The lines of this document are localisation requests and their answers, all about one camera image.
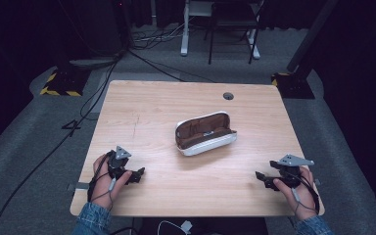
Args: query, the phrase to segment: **gray carpet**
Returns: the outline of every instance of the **gray carpet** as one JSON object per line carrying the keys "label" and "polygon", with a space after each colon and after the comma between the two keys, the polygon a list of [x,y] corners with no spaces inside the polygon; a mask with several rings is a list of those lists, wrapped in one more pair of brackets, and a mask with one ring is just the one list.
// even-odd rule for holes
{"label": "gray carpet", "polygon": [[[203,40],[204,32],[200,30],[190,35],[187,57],[179,55],[180,38],[133,52],[179,69],[157,65],[186,81],[269,84],[273,73],[286,71],[305,35],[305,30],[262,31],[258,36],[261,59],[253,60],[251,65],[247,64],[246,46],[233,46],[236,49],[224,46],[215,48],[209,66],[209,42]],[[81,107],[97,91],[107,70],[91,72],[82,97],[39,95],[53,69],[33,80],[30,90],[34,99],[0,137],[0,210],[17,185],[68,133],[61,127],[80,119]],[[125,79],[125,74],[132,73],[161,74],[126,54],[115,67],[114,77]],[[374,193],[322,98],[322,82],[315,72],[310,74],[308,82],[316,99],[284,100],[284,103],[305,157],[315,161],[311,170],[321,182],[318,189],[326,209],[323,217],[336,234],[376,234]],[[97,116],[98,113],[91,113],[89,118]],[[0,234],[69,234],[72,231],[75,217],[70,214],[72,192],[67,188],[79,177],[95,126],[96,121],[85,120],[73,137],[31,176],[4,211]],[[131,222],[128,217],[114,217],[112,230]],[[135,222],[138,226],[141,219]],[[294,234],[287,217],[270,217],[266,223],[269,234]]]}

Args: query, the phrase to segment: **wooden table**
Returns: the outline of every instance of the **wooden table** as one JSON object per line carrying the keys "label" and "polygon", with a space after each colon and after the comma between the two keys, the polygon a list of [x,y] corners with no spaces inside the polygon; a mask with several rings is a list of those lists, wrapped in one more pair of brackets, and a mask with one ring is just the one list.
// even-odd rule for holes
{"label": "wooden table", "polygon": [[[234,99],[225,100],[225,92]],[[237,140],[197,156],[179,153],[176,124],[217,111],[230,114]],[[112,81],[79,182],[89,182],[94,161],[117,145],[132,154],[127,169],[146,171],[140,183],[120,191],[113,215],[293,214],[283,194],[264,188],[255,175],[279,176],[270,160],[304,156],[275,86]],[[86,191],[76,190],[71,213],[78,215],[85,203]]]}

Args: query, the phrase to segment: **person's left hand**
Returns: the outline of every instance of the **person's left hand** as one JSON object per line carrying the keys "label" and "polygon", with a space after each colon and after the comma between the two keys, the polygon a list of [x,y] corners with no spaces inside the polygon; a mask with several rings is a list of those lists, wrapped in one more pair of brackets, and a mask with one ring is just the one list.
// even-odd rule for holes
{"label": "person's left hand", "polygon": [[91,197],[91,202],[93,204],[97,204],[100,207],[105,208],[106,210],[109,210],[115,200],[118,198],[118,192],[123,187],[123,185],[127,182],[127,180],[132,175],[131,171],[127,171],[124,175],[119,178],[114,188],[111,192],[109,192],[109,186],[112,183],[112,179],[109,176],[108,172],[108,160],[105,160],[102,163],[103,158],[105,155],[100,156],[96,162],[93,164],[93,171],[96,172],[97,168],[99,167],[99,164],[102,164],[102,167],[100,168],[100,172],[97,175],[98,180],[96,183],[96,186],[94,187],[93,195]]}

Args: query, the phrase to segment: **sleeve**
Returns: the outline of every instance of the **sleeve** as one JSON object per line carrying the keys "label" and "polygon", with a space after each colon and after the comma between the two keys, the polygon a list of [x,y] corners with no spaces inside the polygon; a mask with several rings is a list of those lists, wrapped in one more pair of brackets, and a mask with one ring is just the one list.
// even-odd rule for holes
{"label": "sleeve", "polygon": [[86,203],[78,215],[71,235],[105,235],[109,234],[110,213],[92,203]]}
{"label": "sleeve", "polygon": [[319,215],[299,221],[296,224],[296,234],[298,235],[333,235],[334,233]]}

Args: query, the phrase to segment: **person's right hand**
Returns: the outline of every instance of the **person's right hand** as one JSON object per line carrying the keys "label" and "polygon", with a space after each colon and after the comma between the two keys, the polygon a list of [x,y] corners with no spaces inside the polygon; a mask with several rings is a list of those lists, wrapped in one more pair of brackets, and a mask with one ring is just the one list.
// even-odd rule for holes
{"label": "person's right hand", "polygon": [[[302,177],[307,179],[308,184],[311,187],[313,187],[312,172],[310,172],[305,167],[300,167],[300,170],[301,170]],[[315,203],[313,201],[312,195],[309,193],[306,186],[304,186],[302,183],[296,188],[296,192],[298,193],[298,195],[301,199],[301,203],[304,206],[298,205],[298,202],[296,201],[296,199],[295,199],[295,197],[292,193],[292,189],[289,188],[286,184],[284,184],[281,180],[274,179],[273,183],[285,195],[289,206],[291,207],[292,211],[295,212],[295,216],[299,220],[305,220],[307,218],[310,218],[310,217],[317,215],[316,210],[315,210]]]}

